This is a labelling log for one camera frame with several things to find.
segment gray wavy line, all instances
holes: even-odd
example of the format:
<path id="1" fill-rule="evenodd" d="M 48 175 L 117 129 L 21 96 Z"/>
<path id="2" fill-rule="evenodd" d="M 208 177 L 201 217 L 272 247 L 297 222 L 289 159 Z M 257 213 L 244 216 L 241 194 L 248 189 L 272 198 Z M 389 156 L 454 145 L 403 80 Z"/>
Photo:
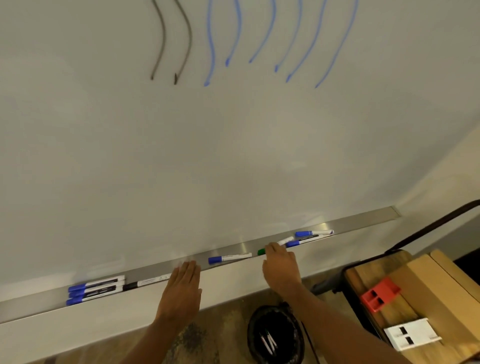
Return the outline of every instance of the gray wavy line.
<path id="1" fill-rule="evenodd" d="M 163 20 L 162 12 L 158 7 L 158 4 L 156 3 L 156 0 L 152 0 L 152 3 L 155 6 L 158 17 L 160 18 L 160 23 L 162 24 L 162 46 L 160 48 L 160 53 L 158 54 L 158 58 L 156 59 L 155 67 L 153 68 L 152 74 L 150 75 L 151 80 L 153 80 L 153 78 L 155 77 L 156 69 L 160 64 L 160 60 L 162 59 L 162 56 L 163 56 L 163 51 L 165 50 L 165 43 L 167 42 L 167 29 L 165 28 L 165 21 Z"/>
<path id="2" fill-rule="evenodd" d="M 183 72 L 183 68 L 185 67 L 185 64 L 187 64 L 188 56 L 190 56 L 190 50 L 192 49 L 192 26 L 190 25 L 190 21 L 188 20 L 187 14 L 185 13 L 185 10 L 182 8 L 182 5 L 180 4 L 179 0 L 174 0 L 178 8 L 180 9 L 181 14 L 183 15 L 183 18 L 185 19 L 185 23 L 187 23 L 187 28 L 188 28 L 188 48 L 187 48 L 187 53 L 185 54 L 185 59 L 183 60 L 183 63 L 180 67 L 180 70 L 175 74 L 175 80 L 173 82 L 174 85 L 177 84 L 178 80 L 180 79 L 181 73 Z"/>

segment whiteboard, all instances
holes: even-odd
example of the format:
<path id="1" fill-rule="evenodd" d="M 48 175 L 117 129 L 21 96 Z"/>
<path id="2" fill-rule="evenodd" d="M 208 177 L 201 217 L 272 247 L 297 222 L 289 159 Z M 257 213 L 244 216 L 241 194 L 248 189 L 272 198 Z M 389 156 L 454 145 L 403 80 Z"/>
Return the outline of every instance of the whiteboard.
<path id="1" fill-rule="evenodd" d="M 150 0 L 3 1 L 0 288 L 394 204 L 479 119 L 476 0 L 180 3 L 174 85 L 174 0 L 154 80 Z"/>

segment trash can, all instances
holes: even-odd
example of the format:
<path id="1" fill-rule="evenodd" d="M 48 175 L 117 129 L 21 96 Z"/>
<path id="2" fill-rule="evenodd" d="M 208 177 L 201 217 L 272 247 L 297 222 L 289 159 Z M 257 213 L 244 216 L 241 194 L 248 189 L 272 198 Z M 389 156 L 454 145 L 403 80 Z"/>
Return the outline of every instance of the trash can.
<path id="1" fill-rule="evenodd" d="M 259 364 L 300 364 L 305 354 L 300 325 L 286 303 L 255 310 L 248 323 L 247 343 Z"/>

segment red plastic clip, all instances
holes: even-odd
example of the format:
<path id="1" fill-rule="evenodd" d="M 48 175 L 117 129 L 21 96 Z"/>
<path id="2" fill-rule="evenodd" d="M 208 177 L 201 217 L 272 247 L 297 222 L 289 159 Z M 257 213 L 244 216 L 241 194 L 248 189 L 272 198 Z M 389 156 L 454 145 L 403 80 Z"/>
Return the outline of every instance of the red plastic clip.
<path id="1" fill-rule="evenodd" d="M 360 299 L 370 312 L 377 312 L 391 302 L 400 291 L 400 287 L 389 277 L 385 277 L 375 287 L 360 296 Z"/>

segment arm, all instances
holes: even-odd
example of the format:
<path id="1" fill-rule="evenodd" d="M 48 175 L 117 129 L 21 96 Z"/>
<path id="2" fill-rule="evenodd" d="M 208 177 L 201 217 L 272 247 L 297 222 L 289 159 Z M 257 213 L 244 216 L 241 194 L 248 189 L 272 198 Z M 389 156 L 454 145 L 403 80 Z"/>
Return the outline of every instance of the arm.
<path id="1" fill-rule="evenodd" d="M 120 364 L 157 364 L 167 355 L 172 342 L 196 316 L 202 290 L 200 266 L 195 261 L 175 268 L 163 291 L 155 320 L 138 344 Z"/>
<path id="2" fill-rule="evenodd" d="M 331 309 L 301 283 L 293 252 L 270 243 L 263 272 L 268 285 L 293 308 L 329 364 L 410 364 L 385 342 Z"/>

